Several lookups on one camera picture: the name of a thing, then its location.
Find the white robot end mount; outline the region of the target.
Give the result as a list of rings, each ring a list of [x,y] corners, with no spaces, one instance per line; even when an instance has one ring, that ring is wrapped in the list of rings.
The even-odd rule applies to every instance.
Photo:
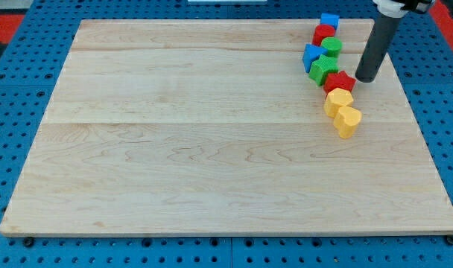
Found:
[[[390,18],[402,18],[408,12],[425,14],[434,0],[373,0],[380,14]]]

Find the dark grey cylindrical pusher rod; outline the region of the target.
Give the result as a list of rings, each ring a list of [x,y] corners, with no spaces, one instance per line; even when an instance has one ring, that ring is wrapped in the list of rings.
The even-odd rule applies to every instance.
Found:
[[[357,80],[363,83],[371,83],[375,80],[401,20],[401,18],[383,14],[375,20],[355,72]]]

